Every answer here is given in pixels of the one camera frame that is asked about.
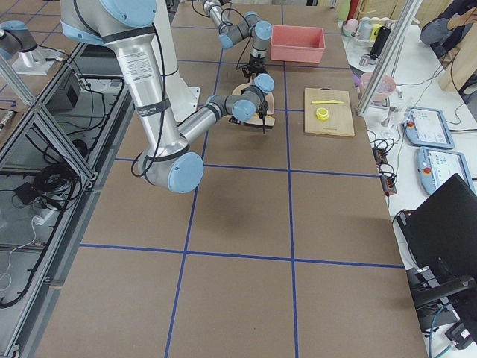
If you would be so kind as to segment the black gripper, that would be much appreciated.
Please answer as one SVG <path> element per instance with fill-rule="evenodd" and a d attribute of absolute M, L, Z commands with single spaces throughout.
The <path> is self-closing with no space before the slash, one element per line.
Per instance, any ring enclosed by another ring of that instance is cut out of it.
<path fill-rule="evenodd" d="M 259 116 L 266 116 L 267 115 L 267 112 L 268 112 L 268 102 L 267 101 L 263 101 L 260 105 L 259 105 L 259 108 L 257 110 L 257 114 Z"/>
<path fill-rule="evenodd" d="M 266 73 L 265 60 L 263 57 L 250 56 L 248 62 L 248 69 L 250 74 L 262 74 Z"/>

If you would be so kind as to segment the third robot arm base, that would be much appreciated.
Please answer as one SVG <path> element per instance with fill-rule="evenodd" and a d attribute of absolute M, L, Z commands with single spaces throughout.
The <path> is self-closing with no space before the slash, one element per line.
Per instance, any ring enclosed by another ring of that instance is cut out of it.
<path fill-rule="evenodd" d="M 47 75 L 54 63 L 63 58 L 55 50 L 40 48 L 24 22 L 9 20 L 1 23 L 1 56 L 11 60 L 19 75 Z"/>

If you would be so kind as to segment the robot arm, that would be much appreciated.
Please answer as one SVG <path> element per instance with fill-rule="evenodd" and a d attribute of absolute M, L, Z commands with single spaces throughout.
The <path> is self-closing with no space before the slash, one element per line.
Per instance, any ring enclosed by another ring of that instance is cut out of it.
<path fill-rule="evenodd" d="M 191 192 L 203 177 L 203 160 L 190 151 L 191 142 L 224 116 L 246 122 L 255 113 L 266 115 L 274 80 L 260 73 L 240 94 L 214 95 L 182 122 L 176 121 L 168 97 L 172 85 L 159 67 L 166 52 L 153 50 L 159 38 L 155 1 L 62 1 L 60 9 L 66 37 L 115 53 L 150 144 L 136 164 L 138 175 L 149 184 Z"/>
<path fill-rule="evenodd" d="M 241 14 L 232 7 L 225 8 L 229 1 L 192 1 L 192 9 L 197 14 L 212 20 L 218 30 L 218 39 L 223 50 L 231 49 L 243 40 L 252 42 L 248 63 L 241 69 L 246 79 L 267 72 L 265 58 L 270 47 L 272 24 L 254 11 Z"/>

